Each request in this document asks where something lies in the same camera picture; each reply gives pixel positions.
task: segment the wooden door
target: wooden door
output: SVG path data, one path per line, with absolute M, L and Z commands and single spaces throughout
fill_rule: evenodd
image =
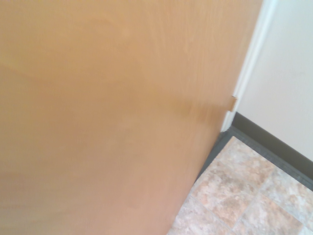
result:
M 165 235 L 261 1 L 2 1 L 0 234 Z

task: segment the floor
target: floor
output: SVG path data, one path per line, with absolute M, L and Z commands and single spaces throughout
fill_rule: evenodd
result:
M 313 235 L 313 192 L 232 137 L 168 235 Z

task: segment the white door frame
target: white door frame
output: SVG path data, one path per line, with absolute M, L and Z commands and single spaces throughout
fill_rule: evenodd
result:
M 244 64 L 241 68 L 237 85 L 233 96 L 237 98 L 236 105 L 232 112 L 227 111 L 221 131 L 226 131 L 233 122 L 235 114 L 238 110 L 240 101 L 246 90 L 246 86 L 259 57 L 260 51 L 264 44 L 267 32 L 270 28 L 271 21 L 277 6 L 278 0 L 264 0 L 260 10 L 260 14 L 253 31 L 251 42 L 245 57 Z

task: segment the floor tile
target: floor tile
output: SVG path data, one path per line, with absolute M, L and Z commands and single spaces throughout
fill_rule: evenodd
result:
M 233 228 L 236 235 L 257 235 L 256 229 L 252 229 L 250 225 L 243 219 L 241 219 Z
M 224 146 L 224 148 L 220 151 L 220 153 L 218 154 L 218 156 L 219 156 L 221 153 L 227 151 L 227 149 L 229 148 L 229 146 L 231 145 L 231 143 L 232 143 L 234 140 L 235 140 L 235 138 L 231 138 L 231 139 L 227 142 L 227 144 Z M 218 161 L 218 160 L 217 160 L 218 156 L 213 160 L 213 162 L 212 162 L 211 164 L 216 163 L 216 162 Z M 204 178 L 204 177 L 205 177 L 205 174 L 202 174 L 202 175 L 199 177 L 199 179 L 198 179 L 198 180 L 194 183 L 194 185 L 191 187 L 190 192 L 193 192 L 193 191 L 199 186 L 199 184 L 203 181 L 203 178 Z
M 299 235 L 313 235 L 313 232 L 309 230 L 307 227 L 303 227 Z
M 257 235 L 298 235 L 302 229 L 301 222 L 260 193 L 242 219 Z
M 256 192 L 228 167 L 213 162 L 192 195 L 232 228 Z
M 279 168 L 262 186 L 261 193 L 302 223 L 306 223 L 313 212 L 313 192 Z
M 313 231 L 313 214 L 311 215 L 311 219 L 309 219 L 307 223 L 307 227 Z
M 168 235 L 226 235 L 228 228 L 189 196 Z
M 260 187 L 275 168 L 274 164 L 236 137 L 232 137 L 217 159 L 256 187 Z

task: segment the beige tile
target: beige tile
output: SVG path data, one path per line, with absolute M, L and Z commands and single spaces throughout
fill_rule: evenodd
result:
M 228 228 L 189 196 L 168 235 L 226 235 Z
M 302 223 L 306 223 L 313 212 L 313 192 L 279 168 L 262 186 L 261 193 Z
M 242 220 L 257 235 L 297 235 L 302 228 L 301 222 L 262 194 L 257 195 Z
M 235 137 L 217 159 L 256 187 L 260 187 L 275 168 L 274 164 Z
M 218 154 L 218 156 L 219 156 L 221 153 L 223 153 L 224 151 L 227 151 L 227 149 L 229 148 L 229 146 L 231 145 L 231 143 L 232 143 L 234 140 L 235 140 L 235 139 L 232 137 L 232 138 L 227 142 L 227 144 L 224 146 L 224 148 L 220 151 L 220 153 Z M 213 160 L 213 162 L 212 162 L 211 164 L 216 163 L 216 162 L 218 161 L 218 160 L 217 160 L 218 156 Z M 205 178 L 205 174 L 203 173 L 203 174 L 199 177 L 199 179 L 194 183 L 194 185 L 192 186 L 190 192 L 193 192 L 193 191 L 199 186 L 199 184 L 203 181 L 204 178 Z
M 243 219 L 238 221 L 238 223 L 233 228 L 236 235 L 258 235 L 256 229 L 252 229 L 250 225 Z
M 307 227 L 303 227 L 299 235 L 313 235 L 313 232 L 309 230 Z
M 309 219 L 307 223 L 307 227 L 313 231 L 313 214 L 311 215 L 311 219 Z
M 213 162 L 192 195 L 232 228 L 256 192 L 229 168 Z

